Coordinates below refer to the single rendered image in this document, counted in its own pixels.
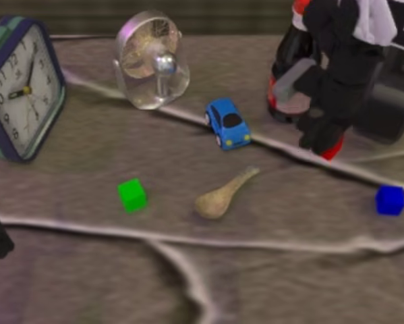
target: blue clock frame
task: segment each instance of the blue clock frame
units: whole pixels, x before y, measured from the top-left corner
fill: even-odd
[[[61,71],[58,58],[46,26],[39,20],[20,16],[5,16],[0,20],[0,32],[4,30],[2,27],[5,27],[5,33],[1,33],[0,35],[0,42],[2,42],[2,44],[0,44],[0,69],[9,59],[19,42],[33,25],[38,26],[41,31],[47,51],[49,52],[53,67],[60,83],[61,93],[59,94],[59,100],[48,112],[44,122],[39,127],[38,132],[35,134],[32,143],[30,143],[30,146],[27,148],[26,154],[23,156],[20,156],[17,150],[14,148],[13,144],[11,143],[11,139],[4,130],[3,124],[0,120],[0,159],[10,160],[18,163],[27,163],[35,159],[39,150],[43,146],[45,139],[48,137],[49,132],[53,128],[57,118],[62,112],[66,96],[65,78]]]

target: red bottle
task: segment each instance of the red bottle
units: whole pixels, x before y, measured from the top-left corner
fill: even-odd
[[[275,62],[272,65],[268,89],[268,110],[270,114],[283,123],[294,123],[305,112],[301,107],[292,107],[278,103],[272,94],[272,88],[284,73],[304,57],[314,59],[320,64],[322,56],[316,42],[302,23],[302,14],[311,0],[295,0],[293,4],[293,20],[283,37]]]

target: clock face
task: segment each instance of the clock face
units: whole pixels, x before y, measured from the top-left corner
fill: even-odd
[[[0,69],[0,121],[19,156],[36,145],[60,89],[43,35],[34,25]]]

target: green cube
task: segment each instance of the green cube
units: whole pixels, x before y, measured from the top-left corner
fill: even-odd
[[[118,185],[118,194],[127,213],[138,211],[147,205],[146,193],[139,179]]]

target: transparent fan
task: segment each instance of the transparent fan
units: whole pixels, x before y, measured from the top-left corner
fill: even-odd
[[[190,83],[181,33],[159,11],[144,11],[119,31],[113,60],[118,87],[139,109],[157,109],[180,97]]]

